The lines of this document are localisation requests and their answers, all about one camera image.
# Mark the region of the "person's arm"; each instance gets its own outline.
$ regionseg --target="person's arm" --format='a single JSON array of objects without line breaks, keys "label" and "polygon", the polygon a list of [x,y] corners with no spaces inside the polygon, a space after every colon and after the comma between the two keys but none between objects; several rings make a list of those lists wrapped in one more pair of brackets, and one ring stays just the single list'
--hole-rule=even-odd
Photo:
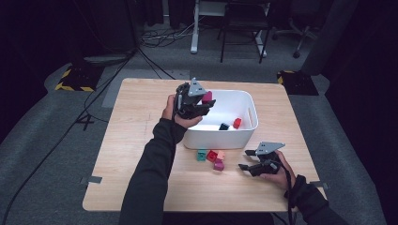
[{"label": "person's arm", "polygon": [[[304,221],[310,225],[338,225],[347,224],[344,219],[329,208],[329,202],[323,197],[322,193],[312,184],[307,184],[302,175],[294,175],[292,168],[287,163],[281,151],[275,151],[278,154],[284,167],[291,175],[292,189],[290,192],[290,202],[292,207],[297,206]],[[284,168],[280,168],[276,174],[261,174],[261,177],[275,183],[280,188],[288,190],[287,179]]]},{"label": "person's arm", "polygon": [[329,207],[329,202],[318,188],[313,184],[307,184],[305,177],[302,175],[297,176],[290,199],[292,206],[296,205],[298,207],[304,221],[308,224],[348,224]]},{"label": "person's arm", "polygon": [[161,224],[167,182],[173,166],[175,144],[187,128],[200,122],[202,117],[172,119],[174,96],[169,96],[162,118],[153,129],[153,139],[146,145],[131,177],[119,218],[119,224]]}]

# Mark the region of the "black sleeve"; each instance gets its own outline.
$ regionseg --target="black sleeve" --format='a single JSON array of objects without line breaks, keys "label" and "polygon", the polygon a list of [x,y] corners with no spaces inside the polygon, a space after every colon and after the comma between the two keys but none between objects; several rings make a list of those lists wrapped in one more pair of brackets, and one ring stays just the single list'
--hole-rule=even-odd
[{"label": "black sleeve", "polygon": [[304,221],[310,225],[339,225],[348,224],[344,219],[329,208],[329,202],[313,184],[307,184],[302,175],[298,175],[296,184],[292,188],[290,202],[303,215]]},{"label": "black sleeve", "polygon": [[161,224],[167,181],[173,166],[175,143],[187,131],[167,119],[154,127],[127,188],[119,224]]}]

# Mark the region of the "white container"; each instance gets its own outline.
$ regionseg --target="white container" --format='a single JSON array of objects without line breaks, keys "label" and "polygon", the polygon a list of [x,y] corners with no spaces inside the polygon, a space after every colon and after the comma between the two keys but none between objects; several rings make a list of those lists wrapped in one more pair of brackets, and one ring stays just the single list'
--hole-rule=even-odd
[{"label": "white container", "polygon": [[[244,148],[258,126],[252,96],[239,90],[207,91],[212,92],[216,103],[198,125],[187,130],[182,142],[191,149]],[[240,127],[234,129],[237,118],[242,121]],[[229,129],[219,130],[222,123],[229,125]]]}]

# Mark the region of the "wheel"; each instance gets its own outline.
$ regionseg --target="wheel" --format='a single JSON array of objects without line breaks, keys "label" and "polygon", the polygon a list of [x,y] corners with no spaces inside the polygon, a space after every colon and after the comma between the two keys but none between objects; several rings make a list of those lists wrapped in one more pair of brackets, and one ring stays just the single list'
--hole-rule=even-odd
[{"label": "wheel", "polygon": [[293,58],[299,58],[299,52],[294,52],[293,53]]}]

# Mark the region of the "colored block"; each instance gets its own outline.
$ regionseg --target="colored block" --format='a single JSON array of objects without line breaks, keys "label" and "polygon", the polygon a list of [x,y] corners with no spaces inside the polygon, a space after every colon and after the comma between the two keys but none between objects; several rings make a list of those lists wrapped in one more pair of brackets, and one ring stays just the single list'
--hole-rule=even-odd
[{"label": "colored block", "polygon": [[225,157],[225,152],[223,152],[222,150],[219,150],[219,153],[217,154],[217,158],[219,158],[220,160],[223,160]]},{"label": "colored block", "polygon": [[234,127],[234,128],[239,128],[241,123],[242,123],[242,119],[237,118],[237,119],[235,119],[235,121],[234,121],[233,127]]},{"label": "colored block", "polygon": [[223,171],[224,165],[223,165],[222,161],[214,163],[213,169],[216,171]]},{"label": "colored block", "polygon": [[222,124],[220,125],[219,130],[228,130],[228,128],[229,128],[229,125],[227,125],[227,124],[225,124],[225,123],[222,123]]},{"label": "colored block", "polygon": [[205,149],[199,149],[196,155],[196,158],[198,161],[206,161],[206,153],[207,150]]},{"label": "colored block", "polygon": [[202,97],[202,104],[207,104],[209,101],[213,99],[213,93],[211,91],[208,91],[203,97]]},{"label": "colored block", "polygon": [[217,158],[217,153],[214,152],[213,150],[208,151],[207,153],[207,160],[214,162]]}]

